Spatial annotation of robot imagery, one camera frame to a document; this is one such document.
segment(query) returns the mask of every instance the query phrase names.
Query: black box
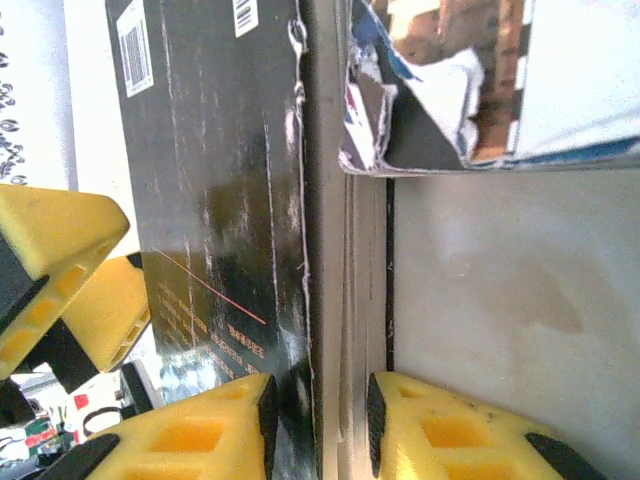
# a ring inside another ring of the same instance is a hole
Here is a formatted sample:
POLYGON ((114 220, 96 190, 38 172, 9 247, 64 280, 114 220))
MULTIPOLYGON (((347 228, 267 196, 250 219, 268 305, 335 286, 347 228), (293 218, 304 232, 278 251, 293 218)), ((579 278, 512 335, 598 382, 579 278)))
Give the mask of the black box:
POLYGON ((317 478, 297 2, 107 11, 165 399, 275 374, 274 478, 317 478))

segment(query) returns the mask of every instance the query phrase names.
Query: cardboard box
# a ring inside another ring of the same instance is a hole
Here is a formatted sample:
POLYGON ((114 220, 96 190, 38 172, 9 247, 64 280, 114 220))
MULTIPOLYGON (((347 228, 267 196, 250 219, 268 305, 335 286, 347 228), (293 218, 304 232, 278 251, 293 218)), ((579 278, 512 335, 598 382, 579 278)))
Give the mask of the cardboard box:
POLYGON ((341 165, 383 176, 633 165, 639 8, 354 0, 341 165))
POLYGON ((317 478, 296 2, 107 11, 165 400, 274 374, 274 478, 317 478))

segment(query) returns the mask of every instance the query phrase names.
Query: white panel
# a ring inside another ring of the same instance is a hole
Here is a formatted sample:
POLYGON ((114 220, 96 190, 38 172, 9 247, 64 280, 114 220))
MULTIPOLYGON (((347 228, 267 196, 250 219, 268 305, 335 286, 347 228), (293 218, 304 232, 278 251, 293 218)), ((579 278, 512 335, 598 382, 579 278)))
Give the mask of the white panel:
POLYGON ((515 90, 522 90, 524 88, 525 75, 527 74, 527 57, 520 57, 518 59, 518 67, 516 70, 516 85, 515 90))
POLYGON ((640 2, 536 0, 531 28, 517 153, 637 135, 640 2))
POLYGON ((522 12, 522 24, 528 25, 533 18, 533 4, 535 0, 524 0, 524 10, 522 12))
POLYGON ((519 127, 520 122, 518 120, 512 120, 509 124, 509 134, 507 136, 507 152, 513 152, 513 150, 516 148, 519 127))
MULTIPOLYGON (((62 0, 0 0, 0 52, 7 56, 0 83, 10 85, 15 105, 0 110, 7 141, 24 147, 23 163, 0 180, 26 177, 34 187, 75 189, 71 92, 62 0)), ((0 152, 0 164, 8 159, 0 152)))
POLYGON ((108 195, 131 229, 111 257, 140 250, 104 0, 65 0, 78 189, 108 195))
POLYGON ((640 172, 396 183, 396 369, 640 472, 640 172))
POLYGON ((387 6, 389 15, 415 17, 421 13, 438 10, 440 0, 390 0, 387 6))

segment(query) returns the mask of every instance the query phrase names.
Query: yellow foam block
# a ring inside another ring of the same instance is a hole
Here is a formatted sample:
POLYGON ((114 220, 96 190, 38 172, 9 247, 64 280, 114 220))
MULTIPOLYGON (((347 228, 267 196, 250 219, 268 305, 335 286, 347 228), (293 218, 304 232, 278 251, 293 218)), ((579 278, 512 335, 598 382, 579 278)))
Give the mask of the yellow foam block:
POLYGON ((267 479, 260 402, 271 382, 250 375, 94 435, 120 442, 87 480, 267 479))
POLYGON ((525 438, 551 430, 517 415, 392 372, 372 375, 368 407, 383 480, 562 480, 525 438))
POLYGON ((95 367, 108 372, 150 320, 144 273, 126 257, 104 262, 62 314, 95 367))
POLYGON ((12 262, 20 270, 4 267, 0 282, 9 291, 13 275, 42 282, 24 305, 14 302, 19 312, 13 308, 11 318, 0 319, 0 379, 24 359, 128 229, 110 198, 0 185, 0 234, 12 257, 4 265, 12 262))

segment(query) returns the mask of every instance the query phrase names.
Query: barcode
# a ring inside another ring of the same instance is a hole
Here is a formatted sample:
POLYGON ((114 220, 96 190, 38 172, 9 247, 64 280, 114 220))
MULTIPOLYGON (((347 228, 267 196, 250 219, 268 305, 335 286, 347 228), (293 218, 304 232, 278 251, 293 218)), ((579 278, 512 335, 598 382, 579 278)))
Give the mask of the barcode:
POLYGON ((142 21, 138 22, 124 37, 120 37, 120 43, 124 55, 124 79, 128 85, 131 85, 131 90, 135 94, 151 76, 149 52, 142 21))
POLYGON ((257 0, 232 0, 236 38, 258 26, 257 0))

